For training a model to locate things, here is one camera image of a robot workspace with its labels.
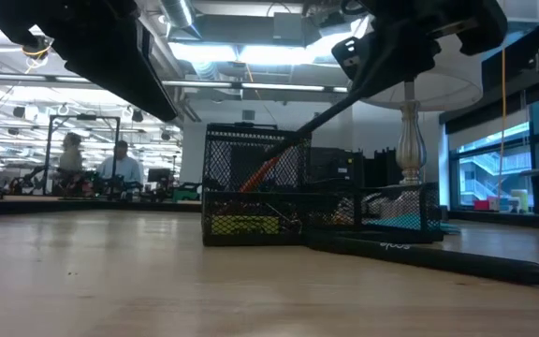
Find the man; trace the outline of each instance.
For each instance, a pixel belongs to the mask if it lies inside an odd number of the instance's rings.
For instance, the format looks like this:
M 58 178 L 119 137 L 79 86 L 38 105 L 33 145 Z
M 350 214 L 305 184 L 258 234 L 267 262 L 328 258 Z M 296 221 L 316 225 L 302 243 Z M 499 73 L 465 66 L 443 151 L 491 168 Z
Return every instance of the man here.
M 119 140 L 116 143 L 114 151 L 116 153 L 116 176 L 118 175 L 123 176 L 125 183 L 131 183 L 131 182 L 142 183 L 141 181 L 142 178 L 140 174 L 140 166 L 138 165 L 138 161 L 127 155 L 128 143 L 126 143 L 123 140 Z M 99 165 L 99 168 L 97 168 L 97 172 L 99 172 L 99 175 L 101 176 L 101 178 L 105 178 L 105 179 L 111 178 L 112 171 L 113 171 L 113 156 L 105 159 L 103 163 Z

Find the person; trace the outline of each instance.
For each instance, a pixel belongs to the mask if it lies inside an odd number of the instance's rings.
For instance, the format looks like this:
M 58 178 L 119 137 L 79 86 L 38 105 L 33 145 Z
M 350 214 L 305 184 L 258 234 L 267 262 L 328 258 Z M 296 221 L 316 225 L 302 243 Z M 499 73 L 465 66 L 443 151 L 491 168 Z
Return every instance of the person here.
M 138 161 L 128 156 L 128 143 L 119 140 L 114 148 L 116 153 L 116 176 L 124 177 L 125 183 L 142 183 Z M 101 178 L 111 178 L 113 171 L 113 156 L 106 158 L 97 168 Z
M 82 154 L 79 150 L 81 142 L 82 139 L 75 133 L 70 132 L 66 135 L 62 143 L 64 152 L 60 156 L 60 169 L 70 172 L 82 170 Z

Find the blue cloth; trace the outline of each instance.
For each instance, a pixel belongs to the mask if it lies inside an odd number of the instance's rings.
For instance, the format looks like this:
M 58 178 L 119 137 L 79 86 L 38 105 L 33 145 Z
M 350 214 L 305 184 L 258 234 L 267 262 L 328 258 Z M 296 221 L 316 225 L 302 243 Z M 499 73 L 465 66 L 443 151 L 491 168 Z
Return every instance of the blue cloth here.
M 97 172 L 101 178 L 111 178 L 111 172 L 113 171 L 113 157 L 109 157 L 99 165 Z M 139 182 L 142 183 L 142 177 L 140 175 L 140 166 L 138 161 L 127 156 L 122 160 L 116 160 L 116 175 L 124 176 L 124 182 Z

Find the woman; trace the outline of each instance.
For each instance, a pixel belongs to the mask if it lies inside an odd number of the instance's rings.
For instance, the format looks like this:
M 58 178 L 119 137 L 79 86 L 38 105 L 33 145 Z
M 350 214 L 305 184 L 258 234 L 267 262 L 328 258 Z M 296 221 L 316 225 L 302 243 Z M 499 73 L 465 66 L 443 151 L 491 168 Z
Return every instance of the woman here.
M 75 133 L 68 133 L 64 138 L 62 147 L 64 153 L 60 156 L 59 168 L 63 171 L 81 171 L 82 170 L 82 155 L 80 154 L 79 146 L 82 139 Z

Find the computer monitor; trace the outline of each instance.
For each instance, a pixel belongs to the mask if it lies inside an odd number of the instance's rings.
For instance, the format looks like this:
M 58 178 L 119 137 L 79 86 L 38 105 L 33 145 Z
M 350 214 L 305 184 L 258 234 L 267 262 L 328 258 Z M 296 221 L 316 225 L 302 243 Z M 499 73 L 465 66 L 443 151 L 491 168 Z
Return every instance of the computer monitor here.
M 147 183 L 161 183 L 168 181 L 172 171 L 169 168 L 150 168 Z

